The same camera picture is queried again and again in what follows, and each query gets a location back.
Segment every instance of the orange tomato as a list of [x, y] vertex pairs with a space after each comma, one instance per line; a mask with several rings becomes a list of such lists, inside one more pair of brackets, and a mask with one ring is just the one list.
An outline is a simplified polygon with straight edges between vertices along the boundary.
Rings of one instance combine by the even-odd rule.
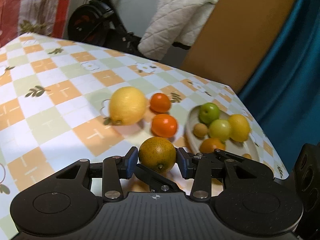
[[163, 93], [155, 93], [150, 100], [150, 109], [158, 112], [165, 113], [169, 111], [171, 107], [171, 101], [167, 95]]
[[170, 138], [178, 129], [177, 120], [169, 114], [157, 114], [151, 123], [151, 131], [160, 137]]
[[226, 145], [218, 138], [208, 138], [202, 142], [199, 151], [202, 153], [212, 153], [214, 149], [225, 150]]

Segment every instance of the white oval plate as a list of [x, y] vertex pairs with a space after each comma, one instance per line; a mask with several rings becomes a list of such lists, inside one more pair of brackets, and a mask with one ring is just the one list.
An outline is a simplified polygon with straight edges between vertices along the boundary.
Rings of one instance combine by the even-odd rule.
[[[199, 110], [200, 110], [200, 106], [196, 106], [194, 107], [188, 115], [188, 119], [187, 119], [187, 123], [186, 123], [186, 135], [187, 135], [187, 139], [190, 145], [190, 150], [196, 154], [199, 151], [199, 147], [201, 145], [201, 143], [203, 142], [203, 140], [197, 138], [196, 136], [193, 135], [193, 127], [195, 124], [199, 123]], [[230, 115], [226, 114], [223, 111], [220, 111], [220, 119], [225, 119], [228, 120], [230, 117]], [[226, 151], [242, 156], [245, 153], [248, 153], [251, 155], [251, 158], [254, 161], [260, 162], [260, 158], [257, 152], [257, 149], [254, 145], [254, 142], [252, 141], [252, 139], [249, 136], [249, 139], [246, 140], [243, 143], [240, 142], [235, 142], [232, 140], [227, 140], [226, 141]]]

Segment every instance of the teal curtain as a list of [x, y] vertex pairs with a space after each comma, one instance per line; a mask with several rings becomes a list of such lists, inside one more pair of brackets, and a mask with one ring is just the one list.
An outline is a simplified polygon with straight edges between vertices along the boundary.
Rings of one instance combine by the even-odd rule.
[[296, 0], [239, 97], [288, 171], [304, 143], [320, 142], [320, 0]]

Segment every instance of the table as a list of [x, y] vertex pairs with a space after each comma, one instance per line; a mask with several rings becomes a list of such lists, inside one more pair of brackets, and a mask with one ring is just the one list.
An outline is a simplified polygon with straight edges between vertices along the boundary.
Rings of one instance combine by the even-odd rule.
[[[79, 159], [102, 162], [152, 137], [155, 114], [149, 109], [139, 124], [103, 124], [106, 99], [124, 86], [139, 88], [147, 98], [157, 92], [180, 96], [181, 100], [174, 94], [171, 98], [176, 102], [170, 114], [179, 123], [175, 147], [187, 147], [184, 125], [194, 106], [213, 102], [227, 114], [244, 114], [260, 160], [275, 177], [288, 176], [261, 127], [230, 87], [111, 49], [27, 33], [0, 49], [0, 239], [17, 232], [9, 206], [20, 191]], [[177, 165], [167, 178], [189, 194], [193, 180], [184, 180]], [[136, 178], [121, 183], [124, 191], [147, 190]], [[212, 192], [221, 190], [213, 181]], [[93, 181], [92, 192], [101, 195], [99, 179]]]

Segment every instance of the blue gripper pad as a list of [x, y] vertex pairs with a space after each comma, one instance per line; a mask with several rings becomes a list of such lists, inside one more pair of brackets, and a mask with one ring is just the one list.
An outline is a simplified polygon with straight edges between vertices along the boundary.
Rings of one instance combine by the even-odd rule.
[[138, 163], [138, 148], [135, 146], [131, 147], [131, 149], [123, 157], [123, 162], [126, 169], [127, 179], [130, 179]]
[[186, 151], [180, 147], [176, 148], [177, 152], [177, 164], [181, 175], [184, 179], [192, 179], [193, 178], [193, 166], [192, 166], [192, 157], [186, 153]]

